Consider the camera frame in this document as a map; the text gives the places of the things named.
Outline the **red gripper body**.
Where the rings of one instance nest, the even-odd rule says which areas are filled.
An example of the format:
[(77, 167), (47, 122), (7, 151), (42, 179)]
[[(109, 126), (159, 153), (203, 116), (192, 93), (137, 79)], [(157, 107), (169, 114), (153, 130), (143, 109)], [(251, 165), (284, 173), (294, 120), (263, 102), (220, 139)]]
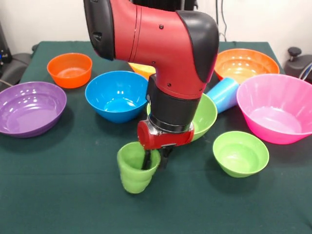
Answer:
[(184, 133), (166, 133), (154, 127), (150, 121), (142, 120), (137, 125), (137, 136), (144, 150), (155, 150), (166, 146), (181, 146), (192, 141), (195, 133), (191, 123)]

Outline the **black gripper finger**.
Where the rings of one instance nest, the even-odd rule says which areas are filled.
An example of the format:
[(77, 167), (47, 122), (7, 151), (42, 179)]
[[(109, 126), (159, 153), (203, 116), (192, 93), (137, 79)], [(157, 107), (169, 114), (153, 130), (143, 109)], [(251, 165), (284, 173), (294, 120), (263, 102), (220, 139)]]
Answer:
[(174, 145), (164, 146), (161, 148), (161, 164), (160, 167), (165, 169), (168, 163), (169, 155), (173, 151)]
[(152, 159), (151, 159), (151, 150), (145, 150), (144, 159), (142, 163), (142, 170), (149, 170), (151, 167)]

